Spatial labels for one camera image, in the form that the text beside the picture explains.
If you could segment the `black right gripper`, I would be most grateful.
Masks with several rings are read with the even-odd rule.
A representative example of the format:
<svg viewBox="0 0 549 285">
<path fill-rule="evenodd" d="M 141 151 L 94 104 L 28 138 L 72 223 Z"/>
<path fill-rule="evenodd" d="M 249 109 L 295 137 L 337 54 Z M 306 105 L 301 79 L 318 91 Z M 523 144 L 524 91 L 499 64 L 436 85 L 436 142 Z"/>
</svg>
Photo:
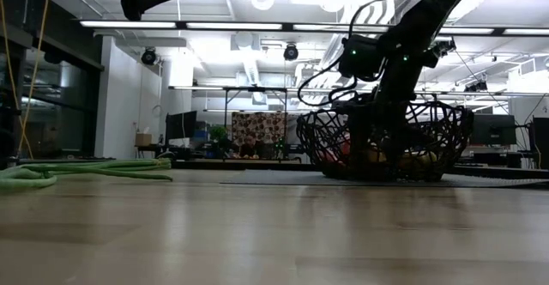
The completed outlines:
<svg viewBox="0 0 549 285">
<path fill-rule="evenodd" d="M 375 100 L 372 95 L 358 95 L 350 100 L 336 100 L 334 109 L 338 113 L 351 115 L 349 130 L 351 137 L 350 167 L 355 176 L 365 176 L 371 164 L 371 123 L 362 115 L 397 114 L 385 124 L 388 138 L 385 143 L 385 154 L 388 160 L 388 173 L 391 176 L 402 176 L 413 167 L 413 154 L 409 150 L 411 130 L 405 116 L 410 106 L 419 103 L 410 101 L 384 102 Z"/>
</svg>

